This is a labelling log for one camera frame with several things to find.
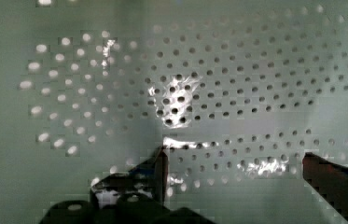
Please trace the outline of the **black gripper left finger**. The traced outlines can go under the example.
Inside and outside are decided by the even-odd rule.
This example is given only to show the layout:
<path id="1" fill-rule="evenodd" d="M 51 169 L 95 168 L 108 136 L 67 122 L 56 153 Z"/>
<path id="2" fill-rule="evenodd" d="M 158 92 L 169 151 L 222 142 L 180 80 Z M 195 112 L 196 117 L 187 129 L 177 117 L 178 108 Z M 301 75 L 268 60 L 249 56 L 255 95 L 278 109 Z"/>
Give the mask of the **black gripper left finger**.
<path id="1" fill-rule="evenodd" d="M 90 202 L 102 209 L 115 205 L 124 194 L 143 194 L 164 203 L 168 178 L 168 156 L 157 147 L 151 157 L 127 172 L 109 175 L 90 187 Z"/>

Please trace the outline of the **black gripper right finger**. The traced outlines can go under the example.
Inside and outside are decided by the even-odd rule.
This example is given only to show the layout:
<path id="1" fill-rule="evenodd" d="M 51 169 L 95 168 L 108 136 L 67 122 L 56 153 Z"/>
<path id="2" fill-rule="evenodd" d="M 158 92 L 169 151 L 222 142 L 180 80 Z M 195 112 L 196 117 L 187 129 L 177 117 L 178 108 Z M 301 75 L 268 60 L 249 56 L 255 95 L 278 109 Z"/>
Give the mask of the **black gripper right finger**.
<path id="1" fill-rule="evenodd" d="M 302 176 L 342 217 L 348 221 L 348 167 L 307 152 Z"/>

